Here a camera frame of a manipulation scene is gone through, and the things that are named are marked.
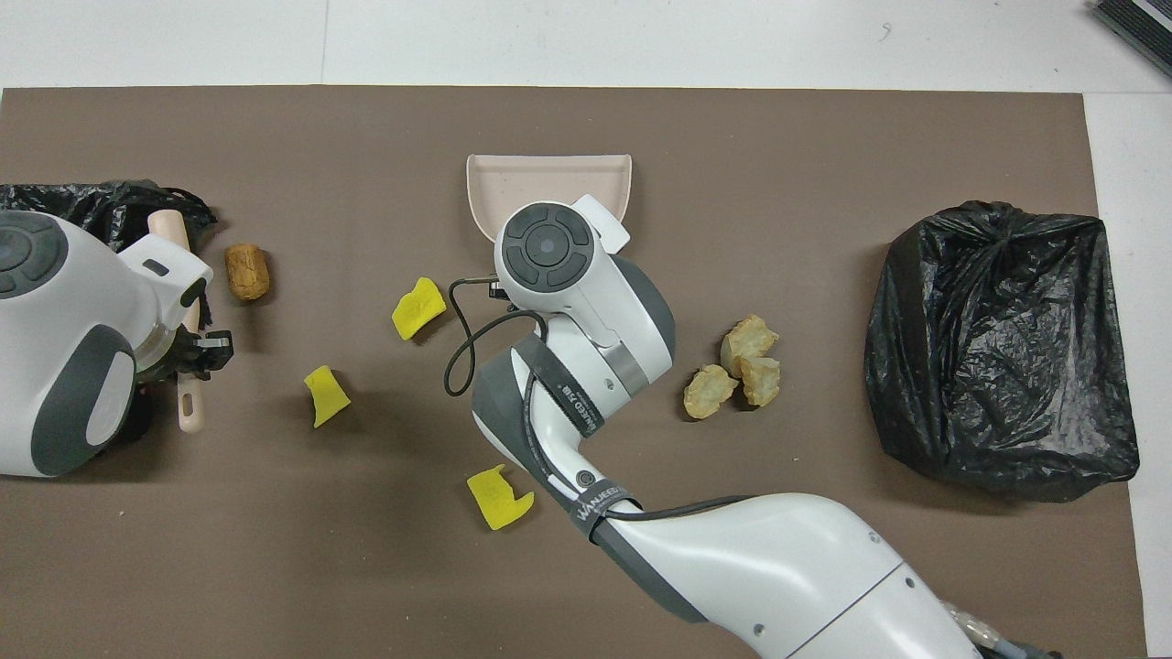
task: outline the yellow paper scrap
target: yellow paper scrap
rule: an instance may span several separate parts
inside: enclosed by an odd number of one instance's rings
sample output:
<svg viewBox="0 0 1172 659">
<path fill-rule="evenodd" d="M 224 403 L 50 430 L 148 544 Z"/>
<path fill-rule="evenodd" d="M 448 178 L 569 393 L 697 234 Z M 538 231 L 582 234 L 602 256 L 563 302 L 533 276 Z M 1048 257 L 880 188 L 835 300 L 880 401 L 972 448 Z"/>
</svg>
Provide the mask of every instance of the yellow paper scrap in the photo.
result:
<svg viewBox="0 0 1172 659">
<path fill-rule="evenodd" d="M 350 405 L 349 396 L 342 390 L 338 379 L 334 378 L 334 372 L 328 366 L 322 366 L 306 375 L 305 386 L 309 387 L 309 393 L 313 394 L 314 428 L 320 428 L 322 423 Z"/>
<path fill-rule="evenodd" d="M 406 341 L 447 308 L 448 305 L 444 304 L 436 283 L 427 277 L 420 277 L 415 288 L 400 298 L 390 319 L 395 322 L 398 335 Z"/>
<path fill-rule="evenodd" d="M 504 468 L 504 464 L 497 464 L 468 480 L 468 489 L 472 490 L 484 521 L 493 531 L 520 519 L 533 507 L 533 492 L 513 500 L 512 485 L 500 475 Z"/>
</svg>

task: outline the brown table surface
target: brown table surface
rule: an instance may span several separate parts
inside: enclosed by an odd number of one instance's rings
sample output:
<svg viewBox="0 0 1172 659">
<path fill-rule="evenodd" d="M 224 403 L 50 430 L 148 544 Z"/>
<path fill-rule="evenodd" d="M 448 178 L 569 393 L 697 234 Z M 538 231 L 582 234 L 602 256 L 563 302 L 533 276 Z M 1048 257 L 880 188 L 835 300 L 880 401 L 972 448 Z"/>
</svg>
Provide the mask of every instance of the brown table surface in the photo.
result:
<svg viewBox="0 0 1172 659">
<path fill-rule="evenodd" d="M 967 199 L 1096 212 L 1079 96 L 268 87 L 5 91 L 0 181 L 149 177 L 218 210 L 203 256 L 237 355 L 203 434 L 161 390 L 144 440 L 0 480 L 0 655 L 751 657 L 661 611 L 544 492 L 502 532 L 481 518 L 464 480 L 503 460 L 440 386 L 458 324 L 404 342 L 390 322 L 416 277 L 491 270 L 473 152 L 634 157 L 624 254 L 673 307 L 677 365 L 586 454 L 645 504 L 825 495 L 1010 638 L 1144 653 L 1125 484 L 1059 505 L 929 481 L 883 455 L 863 386 L 904 229 Z M 241 242 L 274 279 L 253 305 L 223 280 Z M 473 325 L 503 311 L 465 299 Z M 750 312 L 782 334 L 781 396 L 687 422 L 683 385 Z M 313 430 L 301 380 L 322 364 L 354 405 Z"/>
</svg>

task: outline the white robotic arm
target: white robotic arm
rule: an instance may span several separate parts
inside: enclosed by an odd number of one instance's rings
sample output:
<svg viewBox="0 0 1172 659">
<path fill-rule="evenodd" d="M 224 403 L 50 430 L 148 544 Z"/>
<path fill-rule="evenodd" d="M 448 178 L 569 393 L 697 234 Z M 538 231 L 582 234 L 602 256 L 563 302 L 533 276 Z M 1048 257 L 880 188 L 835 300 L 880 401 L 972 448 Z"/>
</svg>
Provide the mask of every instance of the white robotic arm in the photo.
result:
<svg viewBox="0 0 1172 659">
<path fill-rule="evenodd" d="M 0 474 L 57 476 L 101 450 L 135 385 L 200 349 L 177 328 L 211 278 L 157 236 L 116 254 L 56 217 L 0 211 Z M 213 341 L 226 361 L 230 337 Z"/>
<path fill-rule="evenodd" d="M 497 237 L 509 299 L 548 315 L 545 341 L 526 337 L 479 369 L 472 409 L 485 437 L 661 605 L 762 657 L 979 658 L 922 580 L 843 505 L 782 494 L 647 514 L 581 456 L 581 439 L 675 351 L 670 310 L 634 264 L 608 253 L 618 222 L 594 219 L 592 202 L 530 204 Z"/>
</svg>

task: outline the white floor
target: white floor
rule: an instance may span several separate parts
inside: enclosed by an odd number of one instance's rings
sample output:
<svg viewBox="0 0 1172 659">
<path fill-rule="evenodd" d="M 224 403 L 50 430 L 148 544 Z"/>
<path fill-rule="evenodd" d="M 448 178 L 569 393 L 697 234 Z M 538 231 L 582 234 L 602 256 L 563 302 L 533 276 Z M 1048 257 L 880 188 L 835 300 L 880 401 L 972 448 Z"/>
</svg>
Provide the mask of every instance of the white floor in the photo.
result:
<svg viewBox="0 0 1172 659">
<path fill-rule="evenodd" d="M 0 0 L 0 89 L 314 83 L 1085 94 L 1144 460 L 1147 646 L 1172 655 L 1172 79 L 1082 0 Z"/>
</svg>

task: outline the black plastic bag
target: black plastic bag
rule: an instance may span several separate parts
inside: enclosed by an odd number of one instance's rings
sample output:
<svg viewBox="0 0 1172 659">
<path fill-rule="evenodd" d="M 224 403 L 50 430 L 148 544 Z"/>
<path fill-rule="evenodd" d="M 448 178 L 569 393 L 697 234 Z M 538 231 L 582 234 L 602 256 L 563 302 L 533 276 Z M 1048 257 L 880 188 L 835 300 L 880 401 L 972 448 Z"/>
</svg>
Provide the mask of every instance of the black plastic bag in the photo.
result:
<svg viewBox="0 0 1172 659">
<path fill-rule="evenodd" d="M 163 209 L 183 213 L 191 249 L 216 215 L 199 197 L 154 181 L 108 181 L 63 185 L 0 185 L 0 209 L 40 211 L 81 226 L 121 252 L 149 230 L 146 217 Z"/>
<path fill-rule="evenodd" d="M 1139 468 L 1103 223 L 968 202 L 892 243 L 867 330 L 884 451 L 1062 502 Z"/>
</svg>

